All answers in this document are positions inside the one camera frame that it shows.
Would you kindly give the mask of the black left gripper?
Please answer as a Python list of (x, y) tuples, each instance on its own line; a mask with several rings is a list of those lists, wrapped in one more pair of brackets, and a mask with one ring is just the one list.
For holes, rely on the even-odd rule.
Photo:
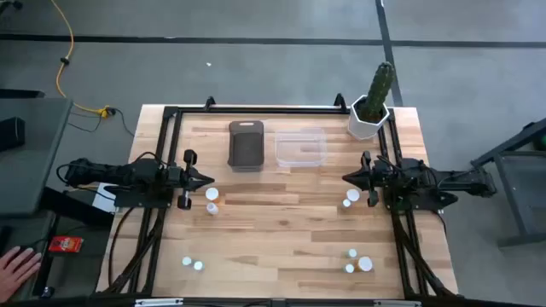
[(186, 163), (186, 168), (179, 166), (170, 166), (168, 179), (174, 188), (180, 188), (182, 194), (177, 198), (177, 207), (182, 210), (190, 210), (192, 200), (189, 197), (190, 192), (194, 192), (199, 188), (215, 182), (212, 177), (208, 177), (199, 173), (195, 169), (197, 162), (197, 154), (192, 149), (184, 151), (183, 161)]

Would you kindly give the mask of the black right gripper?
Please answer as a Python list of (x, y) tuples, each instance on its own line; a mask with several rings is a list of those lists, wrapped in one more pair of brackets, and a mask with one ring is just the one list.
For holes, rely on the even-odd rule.
[(380, 159), (380, 156), (376, 160), (372, 160), (370, 151), (363, 152), (361, 164), (359, 170), (344, 175), (342, 180), (361, 190), (368, 190), (368, 207), (374, 207), (379, 202), (379, 195), (375, 189), (384, 183), (386, 164)]

